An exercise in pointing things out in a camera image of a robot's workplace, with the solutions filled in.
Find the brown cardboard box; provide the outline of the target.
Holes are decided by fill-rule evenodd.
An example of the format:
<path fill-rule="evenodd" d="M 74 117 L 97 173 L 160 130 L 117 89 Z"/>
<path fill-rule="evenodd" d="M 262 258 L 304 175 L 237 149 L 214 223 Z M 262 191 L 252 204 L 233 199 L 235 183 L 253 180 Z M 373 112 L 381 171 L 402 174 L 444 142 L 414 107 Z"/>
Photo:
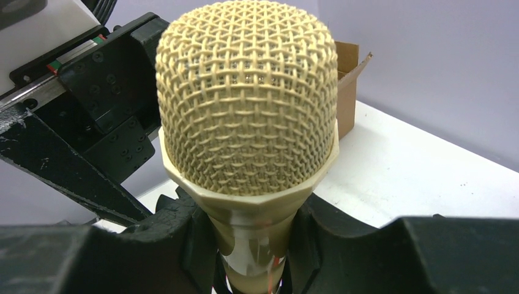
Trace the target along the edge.
<path fill-rule="evenodd" d="M 336 41 L 335 45 L 338 54 L 338 137 L 342 139 L 354 128 L 357 79 L 373 57 L 373 54 L 369 52 L 368 55 L 360 61 L 360 47 L 358 44 Z"/>

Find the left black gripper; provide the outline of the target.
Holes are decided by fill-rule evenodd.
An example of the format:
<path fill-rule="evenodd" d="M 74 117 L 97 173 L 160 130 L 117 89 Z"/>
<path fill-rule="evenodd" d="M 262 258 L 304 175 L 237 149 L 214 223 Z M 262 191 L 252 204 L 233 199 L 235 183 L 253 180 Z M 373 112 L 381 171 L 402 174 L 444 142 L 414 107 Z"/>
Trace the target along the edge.
<path fill-rule="evenodd" d="M 155 153 L 154 60 L 167 25 L 154 13 L 112 32 L 98 25 L 13 70 L 1 159 L 102 219 L 130 226 L 151 216 L 118 183 Z"/>

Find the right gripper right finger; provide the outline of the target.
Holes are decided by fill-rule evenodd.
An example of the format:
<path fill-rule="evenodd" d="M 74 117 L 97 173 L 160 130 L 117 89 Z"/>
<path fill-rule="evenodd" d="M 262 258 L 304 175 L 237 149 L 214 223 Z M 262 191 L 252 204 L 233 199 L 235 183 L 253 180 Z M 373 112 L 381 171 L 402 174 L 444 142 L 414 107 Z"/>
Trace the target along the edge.
<path fill-rule="evenodd" d="M 518 221 L 401 217 L 365 224 L 311 195 L 291 229 L 289 293 L 517 293 Z"/>

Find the cream microphone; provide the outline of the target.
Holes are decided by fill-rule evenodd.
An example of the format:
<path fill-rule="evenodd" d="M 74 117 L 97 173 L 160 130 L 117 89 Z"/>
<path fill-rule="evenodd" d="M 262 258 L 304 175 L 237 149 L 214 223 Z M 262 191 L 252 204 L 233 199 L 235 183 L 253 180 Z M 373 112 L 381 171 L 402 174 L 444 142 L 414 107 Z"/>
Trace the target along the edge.
<path fill-rule="evenodd" d="M 193 9 L 155 59 L 163 164 L 212 222 L 234 293 L 276 293 L 291 223 L 338 156 L 335 42 L 274 1 Z"/>

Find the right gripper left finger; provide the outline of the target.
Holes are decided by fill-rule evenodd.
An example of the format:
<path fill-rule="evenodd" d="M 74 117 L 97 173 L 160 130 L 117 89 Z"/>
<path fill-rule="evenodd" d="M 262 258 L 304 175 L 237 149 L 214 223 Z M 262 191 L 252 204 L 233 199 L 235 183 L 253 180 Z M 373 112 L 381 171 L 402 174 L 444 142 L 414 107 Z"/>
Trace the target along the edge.
<path fill-rule="evenodd" d="M 182 189 L 121 233 L 89 225 L 3 226 L 2 293 L 210 293 L 215 244 Z"/>

